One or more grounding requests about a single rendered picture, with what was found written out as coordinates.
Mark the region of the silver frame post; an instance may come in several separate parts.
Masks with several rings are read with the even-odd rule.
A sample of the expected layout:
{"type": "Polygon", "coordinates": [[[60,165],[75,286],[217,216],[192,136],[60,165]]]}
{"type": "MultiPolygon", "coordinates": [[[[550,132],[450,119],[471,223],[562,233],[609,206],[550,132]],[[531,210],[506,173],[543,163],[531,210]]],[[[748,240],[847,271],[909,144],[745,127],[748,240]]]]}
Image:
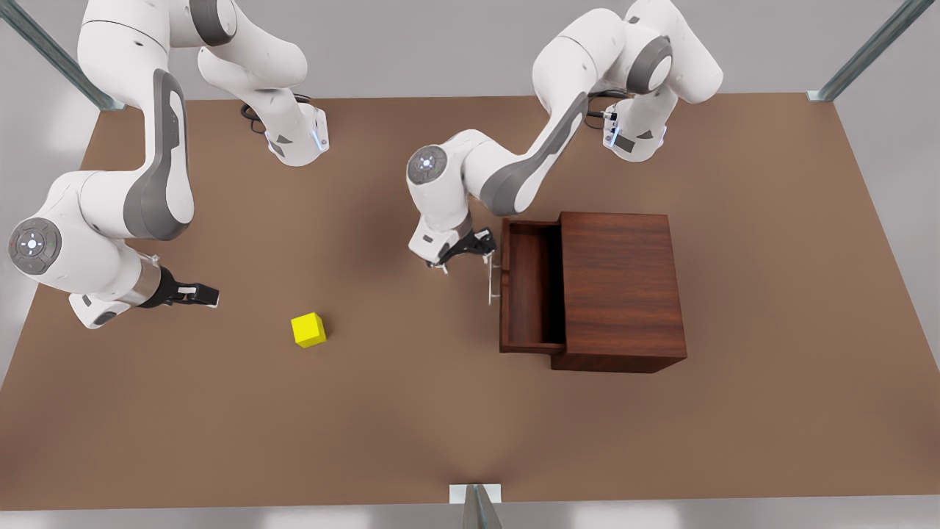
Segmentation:
{"type": "Polygon", "coordinates": [[[500,484],[451,484],[449,502],[463,505],[461,529],[502,529],[494,503],[502,503],[500,484]]]}
{"type": "Polygon", "coordinates": [[[101,111],[121,111],[126,105],[99,90],[78,63],[15,0],[0,0],[0,19],[9,24],[44,60],[59,71],[101,111]]]}
{"type": "Polygon", "coordinates": [[[835,101],[936,0],[904,0],[846,63],[819,90],[806,91],[809,101],[835,101]]]}

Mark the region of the yellow cube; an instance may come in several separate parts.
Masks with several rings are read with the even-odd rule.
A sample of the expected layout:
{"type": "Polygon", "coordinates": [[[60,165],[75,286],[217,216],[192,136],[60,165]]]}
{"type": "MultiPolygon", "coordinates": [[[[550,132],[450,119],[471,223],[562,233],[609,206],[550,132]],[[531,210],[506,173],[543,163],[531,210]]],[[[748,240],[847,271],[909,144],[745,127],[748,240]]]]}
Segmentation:
{"type": "Polygon", "coordinates": [[[302,348],[322,344],[327,339],[325,325],[316,312],[292,318],[293,341],[302,348]]]}

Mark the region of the dark wooden cabinet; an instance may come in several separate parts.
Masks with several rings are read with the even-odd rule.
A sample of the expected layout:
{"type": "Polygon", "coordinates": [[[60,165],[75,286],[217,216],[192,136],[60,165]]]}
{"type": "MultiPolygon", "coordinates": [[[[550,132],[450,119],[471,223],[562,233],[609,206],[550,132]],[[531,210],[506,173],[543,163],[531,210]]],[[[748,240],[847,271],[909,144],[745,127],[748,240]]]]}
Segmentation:
{"type": "Polygon", "coordinates": [[[560,215],[566,349],[554,370],[654,374],[687,357],[665,215],[560,215]]]}

